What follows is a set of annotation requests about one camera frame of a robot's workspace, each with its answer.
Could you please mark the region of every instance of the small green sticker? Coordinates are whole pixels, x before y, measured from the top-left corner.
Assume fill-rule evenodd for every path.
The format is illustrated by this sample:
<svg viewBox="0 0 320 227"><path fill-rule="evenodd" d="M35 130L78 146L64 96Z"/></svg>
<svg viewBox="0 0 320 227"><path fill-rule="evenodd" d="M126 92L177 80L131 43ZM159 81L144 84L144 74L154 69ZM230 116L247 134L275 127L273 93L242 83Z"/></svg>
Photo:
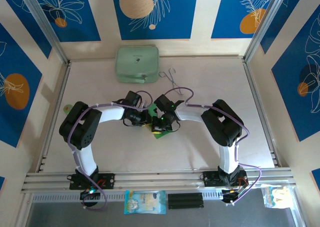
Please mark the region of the small green sticker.
<svg viewBox="0 0 320 227"><path fill-rule="evenodd" d="M64 108L63 108L63 112L67 115L69 114L69 112L71 111L73 105L72 104L67 104Z"/></svg>

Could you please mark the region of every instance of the gray floor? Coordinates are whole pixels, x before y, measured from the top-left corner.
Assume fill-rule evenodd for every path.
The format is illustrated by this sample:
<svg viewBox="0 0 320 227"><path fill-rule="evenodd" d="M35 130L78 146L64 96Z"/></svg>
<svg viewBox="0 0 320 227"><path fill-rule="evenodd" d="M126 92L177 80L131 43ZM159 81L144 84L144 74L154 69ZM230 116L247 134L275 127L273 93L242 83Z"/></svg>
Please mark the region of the gray floor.
<svg viewBox="0 0 320 227"><path fill-rule="evenodd" d="M167 214L123 214L123 202L110 202L104 212L82 209L80 203L34 203L28 227L294 227L290 209L265 208L260 189L235 206L220 200L204 208L167 210Z"/></svg>

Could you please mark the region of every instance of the white table surface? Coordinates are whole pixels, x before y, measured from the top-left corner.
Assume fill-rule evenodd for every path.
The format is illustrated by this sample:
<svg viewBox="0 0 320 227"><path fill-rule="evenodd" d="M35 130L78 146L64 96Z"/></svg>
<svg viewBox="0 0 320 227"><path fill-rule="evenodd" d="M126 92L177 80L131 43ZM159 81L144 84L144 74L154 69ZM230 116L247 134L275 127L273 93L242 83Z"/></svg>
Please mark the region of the white table surface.
<svg viewBox="0 0 320 227"><path fill-rule="evenodd" d="M68 145L59 135L66 117L65 105L77 101L93 105L124 98L128 91L145 90L153 99L172 88L167 78L155 83L119 83L115 75L115 60L77 61L70 74L57 116L55 129L44 165L44 172L74 172L75 163ZM256 105L240 58L235 57L164 57L160 71L175 68L175 82L193 89L193 104L212 104L222 99L243 120L251 135L241 142L241 163L273 168L274 163L258 116ZM172 91L173 101L189 97ZM181 128L156 139L147 127L126 127L122 121L99 125L92 142L94 159L100 171L165 171L186 169L216 169L219 165L219 145L214 142L203 123L182 121Z"/></svg>

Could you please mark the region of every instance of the purple wire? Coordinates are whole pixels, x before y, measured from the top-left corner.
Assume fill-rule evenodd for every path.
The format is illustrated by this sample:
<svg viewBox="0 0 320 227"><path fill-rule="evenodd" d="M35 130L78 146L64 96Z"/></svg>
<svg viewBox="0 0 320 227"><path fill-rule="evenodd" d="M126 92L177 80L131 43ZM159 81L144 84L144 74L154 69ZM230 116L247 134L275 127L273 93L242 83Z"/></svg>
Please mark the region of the purple wire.
<svg viewBox="0 0 320 227"><path fill-rule="evenodd" d="M185 90L188 90L191 92L191 96L189 98L186 99L185 101L185 105L187 107L198 107L198 108L208 108L208 109L212 109L212 110L215 110L215 111L218 111L220 112L221 114L223 114L224 116L228 117L229 119L231 119L232 121L234 121L235 123L237 123L241 128L243 128L246 132L246 135L243 136L242 138L240 138L239 140L237 140L235 142L235 161L238 161L238 147L239 147L239 142L243 141L245 138L247 138L249 135L250 135L250 132L249 130L247 129L247 127L245 127L244 124L242 124L240 121L238 121L237 119L235 119L234 117L232 117L230 114L224 112L223 110L217 108L217 107L214 107L214 106L209 106L209 105L201 105L201 104L188 104L188 101L194 96L194 91L190 88L187 88L187 87L176 87L176 88L172 88L170 90L168 90L164 95L166 95L167 93L171 92L171 91L174 91L174 90L177 90L177 89L185 89ZM261 175L262 175L262 170L257 167L257 166L253 166L253 165L249 165L249 164L244 164L244 163L238 163L240 166L242 167L250 167L250 168L254 168L254 169L257 169L259 171L259 176L258 178L253 182L253 184L239 197L237 198L232 204L234 205L235 203L237 203L240 199L242 199L254 186L255 184L260 180L261 178Z"/></svg>
<svg viewBox="0 0 320 227"><path fill-rule="evenodd" d="M73 158L74 158L74 161L75 161L75 164L76 166L78 167L77 170L83 174L101 193L102 195L104 196L104 205L101 207L101 208L88 208L86 206L83 206L85 209L89 210L89 211L103 211L106 207L107 207L107 195L106 193L102 190L102 188L96 183L94 182L86 173L85 171L81 168L80 166L80 160L78 158L78 156L76 155L75 151L76 151L76 147L74 147L72 144L71 144L71 137L78 125L78 123L81 121L81 119L85 116L85 114L89 111L89 110L92 110L92 109L96 109L96 108L100 108L100 107L110 107L110 106L117 106L117 107L124 107L124 108L130 108L130 109L134 109L134 110L140 110L140 111L144 111L144 110L147 110L149 109L149 107L152 105L152 103L154 102L152 96L150 93L148 93L147 91L144 91L144 90L140 90L136 93L140 93L140 92L143 92L143 93L146 93L149 95L150 97L150 104L147 106L147 107L144 107L144 108L139 108L139 107L134 107L134 106L127 106L127 105L124 105L124 104L118 104L118 103L104 103L104 104L95 104L95 105L92 105L90 107L88 107L85 111L83 111L79 118L76 120L76 122L74 123L74 125L72 126L71 128L71 131L68 135L68 138L67 138L67 144L68 146L71 148L72 152L73 152Z"/></svg>

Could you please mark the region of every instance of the purple cable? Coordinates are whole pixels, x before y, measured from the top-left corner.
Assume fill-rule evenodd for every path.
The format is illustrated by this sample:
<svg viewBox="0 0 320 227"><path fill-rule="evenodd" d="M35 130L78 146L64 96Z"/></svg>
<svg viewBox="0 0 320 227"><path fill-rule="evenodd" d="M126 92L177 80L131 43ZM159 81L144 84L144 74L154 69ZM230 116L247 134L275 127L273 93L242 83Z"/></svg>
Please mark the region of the purple cable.
<svg viewBox="0 0 320 227"><path fill-rule="evenodd" d="M78 158L78 156L76 155L75 151L76 151L76 147L74 147L72 144L71 144L71 137L78 125L78 123L81 121L81 119L85 116L85 114L89 111L89 110L92 110L92 109L96 109L96 108L100 108L100 107L110 107L110 106L117 106L117 107L124 107L124 108L130 108L130 109L134 109L134 110L140 110L140 111L144 111L144 110L147 110L153 103L153 98L151 96L151 94L149 94L147 91L144 91L144 90L140 90L136 93L140 93L140 92L143 92L143 93L146 93L149 95L150 97L150 105L147 106L147 107L144 107L144 108L138 108L138 107L134 107L134 106L127 106L127 105L124 105L124 104L118 104L118 103L104 103L104 104L95 104L95 105L92 105L90 107L88 107L85 111L83 111L79 118L76 120L76 122L74 123L74 125L72 126L71 128L71 131L68 135L68 138L67 138L67 144L68 146L71 148L72 150L72 154L73 154L73 158L74 158L74 161L75 161L75 164L77 166L77 170L83 174L101 193L102 195L104 196L104 199L105 199L105 202L104 202L104 205L101 207L101 208L88 208L86 206L83 206L85 209L89 210L89 211L103 211L106 207L107 207L107 195L106 193L102 190L102 188L96 183L94 182L85 172L84 170L81 168L80 166L80 160Z"/></svg>
<svg viewBox="0 0 320 227"><path fill-rule="evenodd" d="M239 147L239 142L240 141L243 141L245 138L247 138L249 135L250 135L250 132L249 130L247 129L247 127L245 127L244 124L242 124L240 121L238 121L237 119L235 119L234 117L232 117L230 114L224 112L223 110L217 108L217 107L214 107L214 106L209 106L209 105L201 105L201 104L188 104L188 101L194 96L194 91L190 88L187 88L187 87L176 87L176 88L172 88L170 90L168 90L164 95L166 95L167 93L171 92L171 91L174 91L174 90L177 90L177 89L185 89L185 90L188 90L191 92L191 96L189 98L186 99L185 101L185 105L187 107L198 107L198 108L207 108L207 109L212 109L212 110L215 110L215 111L218 111L220 112L221 114L223 114L224 116L228 117L229 119L231 119L232 121L234 121L235 123L237 123L241 128L243 128L246 132L246 135L243 136L242 138L240 138L239 140L237 140L235 142L235 161L238 161L238 147ZM257 169L259 170L259 176L258 178L253 182L253 184L238 198L236 199L232 204L234 205L235 203L237 203L240 199L242 199L242 197L244 197L254 186L255 184L260 180L261 178L261 175L262 175L262 170L257 167L257 166L253 166L253 165L249 165L249 164L244 164L244 163L238 163L240 166L242 167L250 167L250 168L254 168L254 169Z"/></svg>

